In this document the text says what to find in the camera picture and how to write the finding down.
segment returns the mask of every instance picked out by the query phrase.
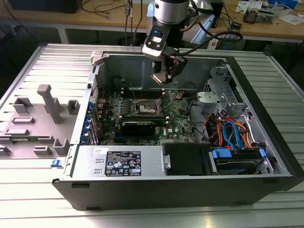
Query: motherboard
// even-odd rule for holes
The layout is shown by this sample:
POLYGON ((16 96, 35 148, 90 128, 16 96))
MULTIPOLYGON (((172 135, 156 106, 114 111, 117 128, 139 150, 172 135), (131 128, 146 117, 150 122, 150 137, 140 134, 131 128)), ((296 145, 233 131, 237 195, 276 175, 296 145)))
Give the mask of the motherboard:
POLYGON ((100 145, 193 143, 188 98, 178 91, 114 92, 98 100, 100 145))

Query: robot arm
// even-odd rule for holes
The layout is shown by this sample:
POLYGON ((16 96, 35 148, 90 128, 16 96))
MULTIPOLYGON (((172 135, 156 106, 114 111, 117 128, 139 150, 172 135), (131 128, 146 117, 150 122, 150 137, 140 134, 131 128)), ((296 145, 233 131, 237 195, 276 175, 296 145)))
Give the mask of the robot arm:
MULTIPOLYGON (((185 25, 189 19, 190 0, 154 0, 153 27, 142 52, 153 60, 151 77, 158 84, 170 83, 187 64, 187 59, 178 56, 185 25)), ((193 25, 198 16, 194 15, 193 25)))

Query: blue tab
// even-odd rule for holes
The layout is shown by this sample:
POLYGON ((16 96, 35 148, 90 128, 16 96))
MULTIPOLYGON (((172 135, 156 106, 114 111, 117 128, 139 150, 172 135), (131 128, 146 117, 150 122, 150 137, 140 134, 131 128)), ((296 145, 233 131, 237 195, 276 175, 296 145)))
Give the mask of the blue tab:
POLYGON ((58 160, 58 159, 54 159, 53 160, 53 162, 52 162, 52 164, 51 164, 51 167, 52 168, 59 168, 59 167, 62 167, 62 165, 61 165, 61 160, 58 160))
POLYGON ((229 149, 217 148, 212 151, 213 158, 232 158, 232 154, 229 149))
POLYGON ((266 152, 264 151, 264 149, 260 149, 259 151, 261 153, 262 158, 265 158, 266 157, 266 152))
POLYGON ((88 106, 88 108, 94 108, 94 107, 95 107, 95 104, 93 104, 93 102, 90 102, 90 101, 89 101, 89 103, 88 103, 87 106, 88 106))
POLYGON ((216 150, 212 151, 212 155, 214 159, 218 158, 218 153, 216 152, 216 150))
POLYGON ((88 127, 90 125, 90 123, 88 121, 84 121, 84 126, 88 127))
POLYGON ((92 118, 91 115, 89 115, 89 114, 85 115, 85 120, 90 120, 91 118, 92 118))
POLYGON ((80 136, 80 140, 82 140, 82 141, 87 141, 87 136, 81 135, 81 136, 80 136))
POLYGON ((88 132, 89 132, 89 129, 87 129, 87 128, 82 129, 82 134, 85 134, 85 133, 88 133, 88 132))

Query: power supply label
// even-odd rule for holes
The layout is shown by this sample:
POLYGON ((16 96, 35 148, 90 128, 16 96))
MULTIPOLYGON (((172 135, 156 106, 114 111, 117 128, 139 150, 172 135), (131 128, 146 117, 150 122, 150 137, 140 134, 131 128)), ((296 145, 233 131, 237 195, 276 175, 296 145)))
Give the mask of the power supply label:
POLYGON ((140 151, 108 151, 106 154, 107 177, 140 176, 141 170, 140 151))

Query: green circuit board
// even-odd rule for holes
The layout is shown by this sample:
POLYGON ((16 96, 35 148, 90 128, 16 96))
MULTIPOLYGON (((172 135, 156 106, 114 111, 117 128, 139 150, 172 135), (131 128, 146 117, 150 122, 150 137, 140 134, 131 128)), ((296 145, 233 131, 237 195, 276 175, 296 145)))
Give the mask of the green circuit board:
POLYGON ((107 113, 100 116, 102 125, 102 138, 100 145, 161 145, 163 143, 193 143, 195 135, 190 129, 190 122, 187 117, 187 98, 176 99, 177 92, 167 93, 161 100, 157 99, 124 99, 121 96, 111 96, 107 99, 107 113), (157 117, 151 117, 148 120, 142 119, 136 113, 136 104, 143 106, 159 103, 159 109, 164 110, 158 113, 157 117), (117 137, 120 133, 117 128, 123 121, 149 121, 156 123, 155 134, 153 136, 131 136, 117 137))

